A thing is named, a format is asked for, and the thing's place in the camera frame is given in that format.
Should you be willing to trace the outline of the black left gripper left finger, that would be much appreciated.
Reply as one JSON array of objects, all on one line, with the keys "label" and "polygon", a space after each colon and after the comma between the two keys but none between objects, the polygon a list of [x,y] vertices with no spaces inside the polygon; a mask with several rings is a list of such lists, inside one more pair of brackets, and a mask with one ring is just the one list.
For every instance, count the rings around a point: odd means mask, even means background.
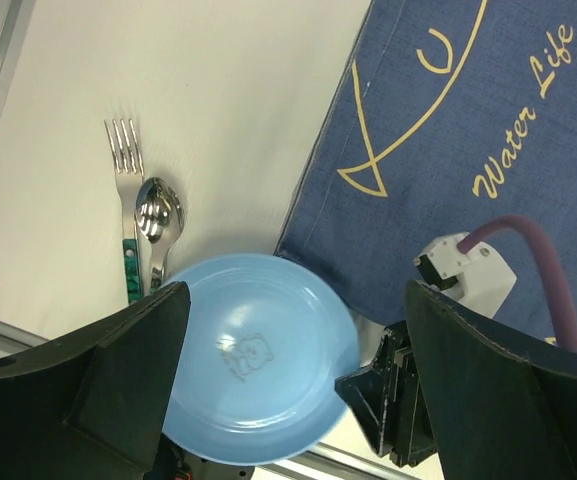
[{"label": "black left gripper left finger", "polygon": [[0,479],[140,479],[153,469],[191,300],[173,282],[0,359]]}]

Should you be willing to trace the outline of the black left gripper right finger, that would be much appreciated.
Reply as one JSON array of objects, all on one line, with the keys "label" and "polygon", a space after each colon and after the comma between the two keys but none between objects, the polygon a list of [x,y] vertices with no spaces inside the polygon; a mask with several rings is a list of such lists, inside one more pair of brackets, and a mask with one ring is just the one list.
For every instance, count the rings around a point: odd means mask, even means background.
[{"label": "black left gripper right finger", "polygon": [[418,282],[407,330],[447,479],[577,479],[577,354]]}]

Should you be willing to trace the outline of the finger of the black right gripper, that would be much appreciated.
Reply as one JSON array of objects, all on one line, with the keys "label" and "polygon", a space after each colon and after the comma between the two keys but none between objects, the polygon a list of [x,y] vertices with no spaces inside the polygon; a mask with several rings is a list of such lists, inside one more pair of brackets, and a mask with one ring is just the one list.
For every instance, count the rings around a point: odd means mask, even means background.
[{"label": "finger of the black right gripper", "polygon": [[371,450],[397,467],[437,452],[407,324],[384,329],[373,360],[335,380]]}]

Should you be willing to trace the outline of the light blue plastic plate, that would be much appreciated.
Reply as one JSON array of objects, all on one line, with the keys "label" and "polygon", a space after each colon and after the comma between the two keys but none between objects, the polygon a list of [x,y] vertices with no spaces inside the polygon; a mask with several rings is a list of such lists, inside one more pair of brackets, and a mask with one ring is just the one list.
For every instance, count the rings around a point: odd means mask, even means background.
[{"label": "light blue plastic plate", "polygon": [[217,256],[173,275],[190,292],[163,424],[183,450],[256,466],[308,450],[344,416],[339,377],[360,365],[358,332],[335,291],[272,255]]}]

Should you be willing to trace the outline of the spoon with green handle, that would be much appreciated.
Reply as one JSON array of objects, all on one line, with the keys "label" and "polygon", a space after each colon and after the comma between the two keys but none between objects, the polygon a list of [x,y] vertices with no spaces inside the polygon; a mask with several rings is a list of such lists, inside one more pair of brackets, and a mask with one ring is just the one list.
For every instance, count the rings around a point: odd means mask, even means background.
[{"label": "spoon with green handle", "polygon": [[172,187],[160,177],[151,177],[139,189],[136,220],[151,245],[147,292],[152,293],[164,281],[168,253],[184,230],[185,211]]}]

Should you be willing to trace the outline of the fork with green handle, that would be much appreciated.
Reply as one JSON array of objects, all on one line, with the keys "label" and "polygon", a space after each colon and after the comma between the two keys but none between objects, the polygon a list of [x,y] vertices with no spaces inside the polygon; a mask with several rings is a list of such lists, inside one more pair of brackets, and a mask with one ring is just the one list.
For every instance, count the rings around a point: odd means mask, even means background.
[{"label": "fork with green handle", "polygon": [[136,201],[144,181],[143,160],[132,119],[104,121],[113,157],[116,190],[122,212],[122,254],[128,304],[143,296],[139,242],[135,220]]}]

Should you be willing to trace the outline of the blue fish-print placemat cloth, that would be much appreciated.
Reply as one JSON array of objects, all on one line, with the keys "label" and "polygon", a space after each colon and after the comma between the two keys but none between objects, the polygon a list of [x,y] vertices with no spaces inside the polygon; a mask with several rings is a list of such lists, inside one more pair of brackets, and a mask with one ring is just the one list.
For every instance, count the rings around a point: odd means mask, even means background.
[{"label": "blue fish-print placemat cloth", "polygon": [[577,308],[577,1],[372,2],[277,254],[387,325],[424,246],[508,214]]}]

